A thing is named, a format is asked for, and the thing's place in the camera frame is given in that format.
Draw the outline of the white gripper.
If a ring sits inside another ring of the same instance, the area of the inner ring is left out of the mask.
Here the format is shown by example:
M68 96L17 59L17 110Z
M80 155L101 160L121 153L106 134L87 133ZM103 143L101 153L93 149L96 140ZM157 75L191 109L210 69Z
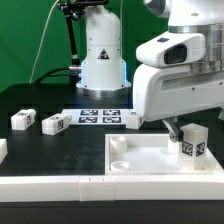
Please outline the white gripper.
M191 70L204 55L205 37L200 33L165 32L136 49L141 65L133 80L134 111L146 121L163 119L174 143L183 141L174 116L224 106L224 72ZM224 107L218 119L224 121Z

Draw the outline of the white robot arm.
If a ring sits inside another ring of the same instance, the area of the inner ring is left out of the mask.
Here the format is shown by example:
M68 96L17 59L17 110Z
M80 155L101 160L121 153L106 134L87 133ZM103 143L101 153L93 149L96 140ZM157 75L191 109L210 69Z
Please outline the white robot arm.
M101 96L132 89L126 127L224 106L224 0L143 0L168 30L136 49L133 81L120 55L119 19L103 5L85 9L87 55L76 85Z

